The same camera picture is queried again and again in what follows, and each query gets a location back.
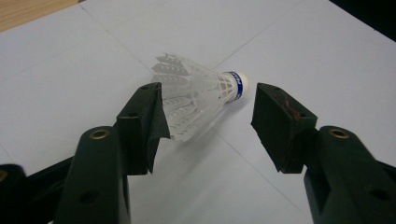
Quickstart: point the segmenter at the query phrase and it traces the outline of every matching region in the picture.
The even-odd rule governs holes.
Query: blue band
[[[235,97],[235,100],[237,100],[237,99],[241,98],[242,90],[244,89],[243,84],[242,84],[242,79],[235,72],[228,72],[228,73],[233,75],[233,77],[235,78],[235,81],[236,81],[236,85],[238,86],[238,93],[236,94],[236,97]]]

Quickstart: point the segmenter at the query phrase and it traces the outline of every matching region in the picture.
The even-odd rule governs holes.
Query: white table surface
[[[396,44],[324,0],[87,0],[0,33],[0,163],[73,156],[164,52],[251,89],[194,144],[161,141],[153,175],[129,178],[133,223],[312,223],[304,175],[277,173],[250,126],[257,82],[396,165]]]

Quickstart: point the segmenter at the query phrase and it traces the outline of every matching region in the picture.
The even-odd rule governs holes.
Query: brass insert
[[[108,130],[99,129],[99,130],[96,130],[95,132],[91,133],[90,138],[98,140],[98,139],[106,138],[109,135],[110,135],[110,132]]]
[[[344,138],[344,139],[349,138],[349,134],[340,129],[331,129],[329,130],[329,133],[336,138]]]
[[[3,182],[8,176],[8,173],[4,170],[0,170],[0,183]]]

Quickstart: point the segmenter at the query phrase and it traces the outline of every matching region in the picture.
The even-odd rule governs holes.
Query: shuttlecock
[[[187,141],[217,115],[222,106],[248,91],[248,79],[218,73],[175,54],[157,57],[152,82],[163,85],[163,111],[171,137]]]

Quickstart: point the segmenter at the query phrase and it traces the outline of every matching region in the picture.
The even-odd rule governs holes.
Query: badminton shuttlecock
[[[174,54],[157,57],[152,82],[163,85],[163,111],[171,137],[187,141],[216,116],[222,106],[248,91],[248,79],[218,73]]]

